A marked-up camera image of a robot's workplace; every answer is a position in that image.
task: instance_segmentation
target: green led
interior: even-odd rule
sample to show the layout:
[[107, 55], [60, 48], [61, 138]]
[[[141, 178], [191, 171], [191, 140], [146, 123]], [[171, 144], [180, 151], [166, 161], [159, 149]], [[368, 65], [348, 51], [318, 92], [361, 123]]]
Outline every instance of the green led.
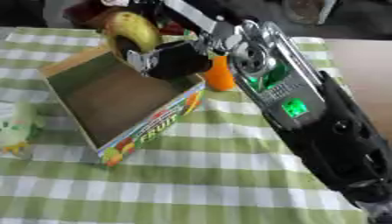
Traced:
[[248, 77], [248, 84], [256, 91], [259, 91], [259, 79], [255, 77]]
[[292, 118], [308, 112], [306, 105], [298, 98], [288, 100], [282, 105], [282, 108]]
[[279, 81], [282, 81], [289, 73], [289, 68], [278, 61], [275, 68], [267, 72], [262, 78], [264, 88], [272, 89]]

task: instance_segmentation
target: cardboard box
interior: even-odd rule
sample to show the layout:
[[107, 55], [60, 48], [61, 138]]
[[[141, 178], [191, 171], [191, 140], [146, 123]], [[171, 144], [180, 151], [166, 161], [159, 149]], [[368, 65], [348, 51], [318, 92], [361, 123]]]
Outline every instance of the cardboard box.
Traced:
[[197, 74], [171, 82], [144, 78], [105, 45], [41, 73], [106, 165], [115, 165], [192, 111], [205, 87]]

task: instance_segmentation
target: checkered tablecloth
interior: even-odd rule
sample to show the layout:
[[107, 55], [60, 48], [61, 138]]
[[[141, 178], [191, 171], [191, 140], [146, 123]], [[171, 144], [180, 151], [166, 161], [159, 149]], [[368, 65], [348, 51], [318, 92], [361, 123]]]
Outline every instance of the checkered tablecloth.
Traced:
[[[332, 75], [324, 42], [296, 38]], [[34, 158], [0, 157], [0, 223], [344, 224], [361, 211], [294, 157], [238, 88], [204, 104], [115, 169], [91, 150], [49, 93], [38, 67], [102, 39], [93, 31], [18, 28], [0, 47], [0, 101], [25, 98], [45, 116]]]

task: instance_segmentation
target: orange cup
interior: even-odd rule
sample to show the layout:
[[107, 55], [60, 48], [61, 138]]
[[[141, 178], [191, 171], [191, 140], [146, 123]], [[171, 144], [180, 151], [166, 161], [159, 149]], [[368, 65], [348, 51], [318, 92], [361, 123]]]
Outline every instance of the orange cup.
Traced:
[[213, 58], [213, 66], [204, 73], [206, 83], [218, 91], [226, 91], [235, 86], [235, 80], [228, 68], [227, 56]]

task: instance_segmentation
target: background wall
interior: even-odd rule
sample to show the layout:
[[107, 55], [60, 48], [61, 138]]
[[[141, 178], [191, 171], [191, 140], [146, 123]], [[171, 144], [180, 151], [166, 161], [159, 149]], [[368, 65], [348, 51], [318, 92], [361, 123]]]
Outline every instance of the background wall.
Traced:
[[[45, 18], [50, 27], [72, 27], [62, 11], [80, 0], [46, 0]], [[343, 5], [324, 25], [293, 24], [286, 19], [278, 1], [221, 0], [241, 14], [277, 22], [292, 36], [318, 36], [340, 39], [392, 39], [392, 4], [371, 0], [343, 0]]]

